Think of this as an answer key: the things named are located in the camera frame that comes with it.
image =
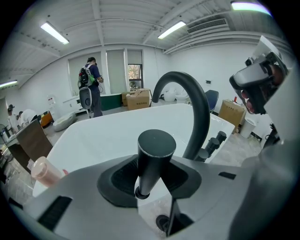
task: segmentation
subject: jeans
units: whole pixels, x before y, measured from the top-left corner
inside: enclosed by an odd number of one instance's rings
[[[94,112],[93,118],[103,116],[101,111],[101,98],[100,98],[100,91],[97,86],[90,87],[90,91],[92,94],[92,105],[90,109]]]

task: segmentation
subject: white toilet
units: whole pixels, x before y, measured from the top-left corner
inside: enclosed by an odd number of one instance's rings
[[[181,94],[175,96],[177,103],[186,103],[188,99],[188,94],[185,90],[181,92]]]

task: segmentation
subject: man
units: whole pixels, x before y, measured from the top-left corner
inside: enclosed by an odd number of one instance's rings
[[[103,83],[103,78],[99,73],[99,69],[96,64],[96,59],[94,57],[91,57],[88,59],[88,63],[85,65],[87,68],[89,65],[90,73],[93,75],[93,77],[97,80],[95,81],[91,86],[89,86],[89,89],[92,94],[92,105],[90,109],[94,112],[93,118],[102,116],[101,111],[101,98],[100,98],[100,90],[99,90],[99,83]]]
[[[9,107],[7,109],[7,112],[8,112],[8,118],[7,118],[8,128],[12,128],[13,134],[16,134],[19,131],[19,129],[18,129],[17,114],[15,114],[13,112],[13,108],[10,105],[9,105]]]
[[[19,112],[19,118],[21,118],[20,120],[21,127],[24,127],[27,122],[34,121],[35,119],[38,118],[38,116],[35,111],[31,109],[26,109],[24,110],[24,112],[22,111]]]

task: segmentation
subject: ceiling light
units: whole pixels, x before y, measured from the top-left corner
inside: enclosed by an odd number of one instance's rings
[[[63,44],[68,44],[69,41],[62,36],[57,30],[54,29],[54,27],[52,27],[49,23],[44,23],[41,26],[41,29],[45,30],[47,33],[49,33],[51,36],[55,37],[57,40],[59,40],[60,42],[62,42]]]
[[[251,3],[251,2],[231,2],[231,5],[234,10],[257,11],[272,16],[271,13],[264,6],[260,4]]]
[[[10,82],[5,82],[5,83],[0,84],[0,88],[9,86],[9,85],[15,84],[15,83],[18,83],[18,81],[17,81],[17,80],[14,80],[14,81],[10,81]]]
[[[174,26],[170,27],[167,31],[165,31],[162,35],[160,35],[158,38],[163,39],[164,37],[168,36],[170,33],[176,31],[177,29],[185,26],[186,24],[182,21],[179,23],[175,24]]]

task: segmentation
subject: backpack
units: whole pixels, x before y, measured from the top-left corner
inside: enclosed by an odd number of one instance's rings
[[[87,67],[83,66],[80,69],[78,76],[78,88],[89,87],[92,84],[99,85],[98,81],[94,78],[94,76],[90,73],[90,67],[92,64],[89,64]]]

